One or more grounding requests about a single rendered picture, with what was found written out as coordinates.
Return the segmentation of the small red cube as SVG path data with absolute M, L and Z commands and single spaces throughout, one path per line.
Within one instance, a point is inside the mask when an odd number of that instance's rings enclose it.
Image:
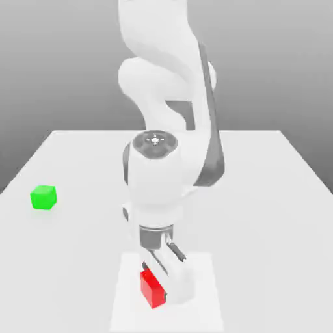
M 166 302 L 165 290 L 149 269 L 140 273 L 140 290 L 152 309 Z

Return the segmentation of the small green cube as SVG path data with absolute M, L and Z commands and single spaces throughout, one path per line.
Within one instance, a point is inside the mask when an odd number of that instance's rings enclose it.
M 57 203 L 55 186 L 39 185 L 30 193 L 31 204 L 37 210 L 50 210 Z

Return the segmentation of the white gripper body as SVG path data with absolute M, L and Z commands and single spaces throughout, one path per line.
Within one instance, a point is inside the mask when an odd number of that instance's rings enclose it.
M 143 248 L 142 261 L 163 287 L 167 304 L 185 304 L 194 298 L 193 268 L 177 245 L 161 246 L 159 250 Z

